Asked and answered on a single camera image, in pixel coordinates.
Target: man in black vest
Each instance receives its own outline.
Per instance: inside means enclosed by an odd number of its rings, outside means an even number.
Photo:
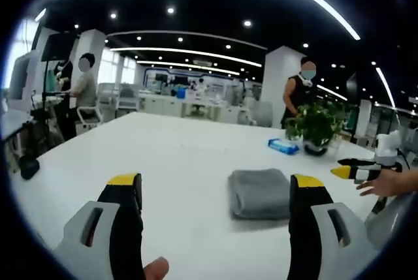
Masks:
[[[316,65],[309,57],[300,60],[300,72],[287,80],[283,100],[286,104],[286,111],[281,120],[281,128],[285,128],[286,119],[298,116],[297,108],[309,103],[311,95],[311,79],[316,75]]]

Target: green plant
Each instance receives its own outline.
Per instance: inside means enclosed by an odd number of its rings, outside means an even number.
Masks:
[[[294,140],[303,136],[317,147],[328,145],[340,133],[346,116],[344,107],[332,102],[299,106],[298,113],[286,120],[286,137]]]

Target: face mask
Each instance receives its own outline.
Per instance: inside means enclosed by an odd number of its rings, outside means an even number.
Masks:
[[[301,75],[307,80],[312,80],[316,75],[316,70],[304,70]]]

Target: human hand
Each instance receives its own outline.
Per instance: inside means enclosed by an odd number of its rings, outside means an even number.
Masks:
[[[366,187],[372,187],[367,191],[363,191],[360,195],[376,194],[378,196],[395,196],[404,193],[402,180],[404,176],[391,169],[382,169],[377,179],[366,181],[360,184],[356,189],[361,190]]]
[[[167,259],[160,257],[144,268],[146,280],[163,280],[170,269]]]

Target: white chair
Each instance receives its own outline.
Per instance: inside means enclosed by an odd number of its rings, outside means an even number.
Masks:
[[[115,118],[118,116],[118,110],[132,110],[139,112],[139,86],[133,84],[121,84],[116,98]]]
[[[87,113],[95,112],[95,117],[86,117],[86,113],[83,115],[82,112],[86,111]],[[79,131],[83,128],[84,132],[92,130],[99,125],[103,124],[103,115],[99,109],[99,107],[78,107],[77,108],[77,115],[80,118],[80,121],[77,121],[76,124],[76,131]]]

